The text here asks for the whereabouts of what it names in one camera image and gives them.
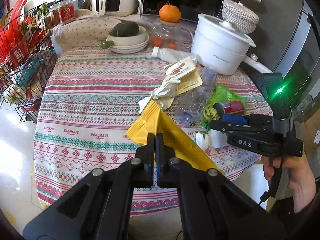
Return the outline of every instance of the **white label sticker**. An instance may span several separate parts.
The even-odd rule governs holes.
[[[320,142],[320,130],[317,131],[315,139],[313,140],[313,143],[319,144]]]

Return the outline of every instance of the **yellow packaging bag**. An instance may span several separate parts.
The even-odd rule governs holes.
[[[127,135],[139,146],[143,146],[147,144],[150,132],[154,135],[162,133],[164,145],[172,147],[176,157],[190,163],[193,168],[202,171],[218,169],[203,150],[154,101],[146,106],[140,118],[127,130]]]

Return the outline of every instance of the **pumpkin stem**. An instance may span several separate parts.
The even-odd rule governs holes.
[[[167,0],[167,2],[168,2],[167,4],[170,4],[169,0]]]

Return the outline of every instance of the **stacked plate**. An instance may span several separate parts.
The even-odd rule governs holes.
[[[132,45],[132,46],[111,46],[109,49],[115,53],[120,54],[132,54],[140,50],[143,50],[149,42],[149,35],[146,33],[146,40],[143,43]]]

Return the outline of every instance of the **striped tablecloth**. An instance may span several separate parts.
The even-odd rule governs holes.
[[[138,146],[128,139],[126,130],[139,117],[138,101],[161,84],[167,64],[151,58],[151,51],[147,47],[126,56],[87,46],[58,59],[44,92],[34,140],[36,187],[43,205],[52,204],[92,169],[114,169],[134,157]],[[271,113],[241,70],[219,76],[218,83],[244,97],[248,113]],[[166,112],[173,117],[171,109]],[[183,130],[195,136],[195,128]],[[260,158],[232,146],[209,148],[206,153],[230,180]],[[155,184],[151,189],[135,189],[132,214],[177,205],[175,189]]]

